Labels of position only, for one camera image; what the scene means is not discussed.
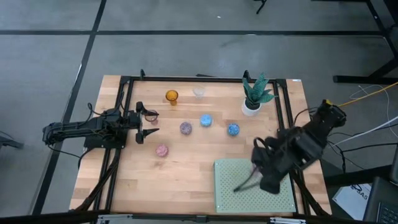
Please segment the orange cup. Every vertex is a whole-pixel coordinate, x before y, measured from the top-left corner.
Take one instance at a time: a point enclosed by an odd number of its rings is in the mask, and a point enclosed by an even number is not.
[[[166,100],[170,101],[170,104],[172,106],[177,105],[177,98],[178,98],[178,93],[175,90],[169,90],[166,93]]]

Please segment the yellow cable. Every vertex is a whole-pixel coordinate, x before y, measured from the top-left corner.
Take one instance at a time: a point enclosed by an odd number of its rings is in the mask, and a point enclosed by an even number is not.
[[[388,89],[388,88],[390,88],[390,87],[393,87],[393,86],[396,85],[396,84],[398,84],[398,82],[396,82],[396,83],[394,83],[394,84],[391,84],[391,85],[389,85],[389,86],[387,86],[387,87],[385,87],[385,88],[382,88],[381,90],[375,91],[375,92],[373,92],[373,93],[371,93],[371,94],[369,94],[369,95],[362,96],[362,97],[360,97],[360,98],[358,98],[358,99],[351,100],[351,101],[349,101],[349,102],[347,102],[347,103],[343,103],[342,105],[338,105],[338,106],[345,106],[345,105],[348,105],[348,104],[350,104],[350,103],[354,103],[354,102],[356,102],[356,101],[358,101],[358,100],[362,100],[363,98],[366,98],[366,97],[368,97],[368,96],[374,95],[374,94],[376,94],[376,93],[380,93],[381,91],[384,91],[384,90],[386,90],[386,89]]]

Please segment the white paper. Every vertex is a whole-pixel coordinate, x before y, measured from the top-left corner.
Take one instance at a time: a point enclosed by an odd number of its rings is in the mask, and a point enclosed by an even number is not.
[[[340,187],[339,191],[333,197],[335,201],[348,215],[355,220],[362,220],[365,214],[366,204],[368,204],[369,194],[372,187],[369,184],[360,184],[362,191],[357,185]]]

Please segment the glitter ball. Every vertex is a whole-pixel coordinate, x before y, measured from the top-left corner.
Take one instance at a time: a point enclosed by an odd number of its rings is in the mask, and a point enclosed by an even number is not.
[[[189,135],[192,132],[192,125],[190,123],[188,123],[188,122],[183,122],[180,125],[180,131],[181,131],[182,134]]]
[[[213,118],[211,117],[211,115],[204,114],[200,117],[200,124],[203,127],[209,127],[211,125],[211,122],[213,122]]]
[[[239,126],[235,123],[228,125],[228,134],[231,136],[235,136],[239,134]]]
[[[160,157],[165,157],[169,153],[169,149],[165,144],[161,144],[156,148],[156,154]]]

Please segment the metal stand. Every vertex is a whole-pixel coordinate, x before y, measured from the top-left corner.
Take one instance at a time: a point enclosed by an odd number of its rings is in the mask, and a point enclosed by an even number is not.
[[[333,77],[333,81],[335,83],[365,83],[365,84],[390,85],[395,82],[398,82],[398,78],[383,78],[393,69],[398,67],[398,52],[390,39],[389,36],[390,32],[383,26],[383,23],[381,22],[380,17],[377,14],[370,0],[312,0],[312,1],[365,2],[369,10],[371,11],[373,19],[376,22],[381,32],[381,35],[384,37],[384,40],[386,40],[388,46],[392,51],[392,54],[394,55],[394,58],[392,60],[387,62],[385,65],[383,65],[381,68],[377,69],[367,77],[335,75]]]

